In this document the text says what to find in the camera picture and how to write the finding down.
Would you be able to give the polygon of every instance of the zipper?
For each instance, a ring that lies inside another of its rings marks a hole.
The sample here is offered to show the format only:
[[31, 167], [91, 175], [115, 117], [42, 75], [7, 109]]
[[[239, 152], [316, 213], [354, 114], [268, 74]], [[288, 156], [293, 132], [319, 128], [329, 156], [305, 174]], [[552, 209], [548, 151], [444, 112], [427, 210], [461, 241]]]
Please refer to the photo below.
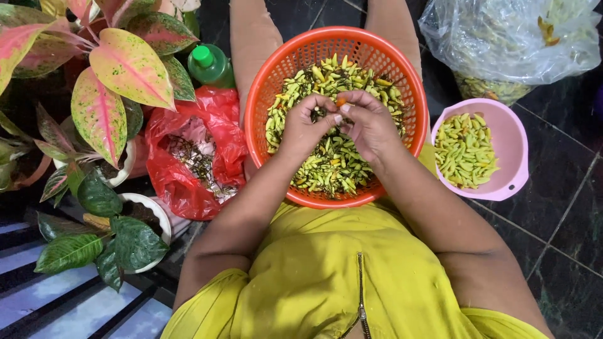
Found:
[[367, 312], [364, 309], [364, 296], [362, 296], [362, 252], [358, 252], [358, 272], [360, 273], [360, 305], [358, 306], [358, 316], [354, 320], [354, 324], [339, 339], [345, 339], [358, 322], [362, 323], [362, 331], [365, 334], [365, 339], [371, 339], [371, 332], [368, 329]]

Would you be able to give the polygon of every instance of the woman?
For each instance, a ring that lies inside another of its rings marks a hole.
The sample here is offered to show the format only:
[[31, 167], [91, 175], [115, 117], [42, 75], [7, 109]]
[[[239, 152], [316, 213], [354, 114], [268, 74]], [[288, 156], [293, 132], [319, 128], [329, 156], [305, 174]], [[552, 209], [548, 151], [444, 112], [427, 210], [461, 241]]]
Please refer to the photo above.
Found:
[[[230, 6], [243, 112], [282, 38], [264, 0]], [[421, 74], [404, 0], [369, 0], [366, 29]], [[339, 97], [354, 106], [312, 95], [289, 111], [279, 152], [187, 254], [162, 338], [553, 338], [502, 238], [434, 176], [429, 141], [417, 160], [372, 95]], [[313, 124], [315, 106], [331, 114]], [[389, 197], [322, 211], [282, 203], [294, 173], [343, 117], [354, 121], [343, 128]]]

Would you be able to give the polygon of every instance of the green bottle cap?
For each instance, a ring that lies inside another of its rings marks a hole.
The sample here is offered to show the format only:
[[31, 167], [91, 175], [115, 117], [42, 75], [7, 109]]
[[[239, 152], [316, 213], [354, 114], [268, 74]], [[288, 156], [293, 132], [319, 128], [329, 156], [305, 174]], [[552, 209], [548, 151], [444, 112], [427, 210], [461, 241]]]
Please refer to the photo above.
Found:
[[197, 46], [192, 50], [192, 58], [201, 65], [209, 67], [213, 63], [213, 54], [206, 46]]

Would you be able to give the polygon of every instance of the orange basket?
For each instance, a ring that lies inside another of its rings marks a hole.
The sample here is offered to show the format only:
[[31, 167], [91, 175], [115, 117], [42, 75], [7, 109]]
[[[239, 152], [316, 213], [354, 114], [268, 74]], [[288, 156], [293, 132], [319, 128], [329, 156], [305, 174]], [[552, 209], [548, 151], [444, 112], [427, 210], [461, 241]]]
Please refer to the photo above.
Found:
[[[311, 30], [287, 41], [256, 75], [245, 108], [245, 137], [256, 166], [262, 166], [271, 157], [266, 140], [267, 110], [274, 103], [274, 96], [281, 93], [285, 79], [334, 53], [339, 62], [347, 55], [348, 60], [363, 68], [372, 68], [377, 75], [388, 74], [402, 93], [404, 102], [414, 105], [406, 119], [403, 142], [418, 157], [427, 134], [429, 113], [423, 85], [411, 62], [394, 45], [373, 33], [333, 26]], [[332, 198], [325, 192], [308, 192], [290, 186], [287, 198], [311, 208], [344, 208], [369, 203], [385, 195], [385, 189], [373, 177], [367, 186], [357, 186], [356, 193], [336, 194]]]

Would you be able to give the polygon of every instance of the red plastic bag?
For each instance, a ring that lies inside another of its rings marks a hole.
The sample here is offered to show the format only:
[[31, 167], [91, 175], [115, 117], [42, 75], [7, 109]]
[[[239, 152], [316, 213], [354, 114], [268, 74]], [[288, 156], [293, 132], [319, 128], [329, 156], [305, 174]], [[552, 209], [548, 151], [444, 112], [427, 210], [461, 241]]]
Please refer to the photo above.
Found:
[[239, 128], [239, 98], [234, 89], [215, 89], [203, 86], [195, 91], [198, 106], [189, 101], [177, 101], [172, 112], [155, 108], [145, 130], [149, 146], [147, 170], [157, 196], [176, 215], [195, 220], [210, 220], [220, 211], [201, 180], [178, 159], [169, 154], [166, 136], [182, 128], [192, 116], [203, 120], [213, 136], [216, 152], [212, 162], [217, 181], [241, 186], [245, 183], [243, 160], [248, 153], [245, 135]]

